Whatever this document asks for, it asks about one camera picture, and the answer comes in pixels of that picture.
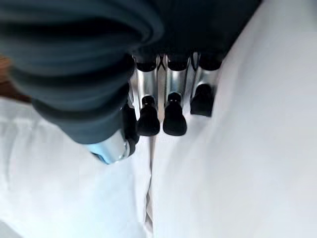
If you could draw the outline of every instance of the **white fabric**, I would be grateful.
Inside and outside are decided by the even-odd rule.
[[[23,238],[146,237],[149,150],[139,144],[106,166],[31,106],[0,99],[0,220]]]
[[[222,65],[212,119],[186,104],[187,134],[156,137],[154,238],[317,237],[316,12],[264,0]],[[0,220],[24,238],[150,237],[149,164],[145,138],[105,166],[0,100]]]
[[[317,1],[266,0],[222,65],[212,119],[156,139],[155,238],[317,237]]]

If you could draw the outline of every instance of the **metal tube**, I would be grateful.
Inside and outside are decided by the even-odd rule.
[[[218,73],[219,73],[219,69],[205,70],[199,66],[196,71],[191,98],[195,96],[196,89],[201,84],[207,84],[211,88],[217,86]]]
[[[165,103],[167,102],[168,96],[171,93],[177,93],[183,99],[186,86],[186,77],[187,69],[175,71],[167,67],[165,79]]]
[[[158,87],[157,87],[157,68],[149,72],[143,72],[137,69],[139,105],[142,109],[142,99],[146,96],[152,96],[155,106],[158,105]]]
[[[123,138],[121,130],[118,130],[105,141],[85,146],[108,165],[123,160],[130,154],[129,142]]]

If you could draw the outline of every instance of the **silver metal band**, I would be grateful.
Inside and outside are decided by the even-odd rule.
[[[130,154],[129,142],[123,138],[121,130],[118,130],[105,141],[85,146],[108,165],[123,160]]]

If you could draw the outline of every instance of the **dark gray fabric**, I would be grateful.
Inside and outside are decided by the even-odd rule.
[[[221,61],[260,0],[0,0],[13,83],[79,143],[121,128],[134,63],[158,53]]]
[[[13,61],[13,83],[83,144],[122,127],[134,70],[127,53],[162,34],[146,0],[0,0],[0,52]]]

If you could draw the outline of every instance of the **black rubber cap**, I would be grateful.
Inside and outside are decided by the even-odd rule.
[[[169,135],[184,135],[187,131],[187,123],[183,116],[182,107],[180,106],[180,96],[171,94],[168,100],[168,105],[165,108],[163,130]]]
[[[142,99],[142,104],[140,119],[137,122],[137,132],[143,136],[157,135],[160,125],[154,99],[151,96],[146,96]]]
[[[190,113],[211,117],[215,93],[216,87],[210,87],[207,84],[199,85],[190,103]]]
[[[135,110],[130,108],[126,103],[122,108],[123,114],[123,127],[124,127],[124,136],[126,139],[134,140],[135,144],[139,142],[139,135],[136,131],[136,117]]]
[[[129,156],[130,156],[135,152],[136,143],[133,139],[128,139],[128,142],[129,142],[129,146],[130,146],[130,153],[129,153]]]

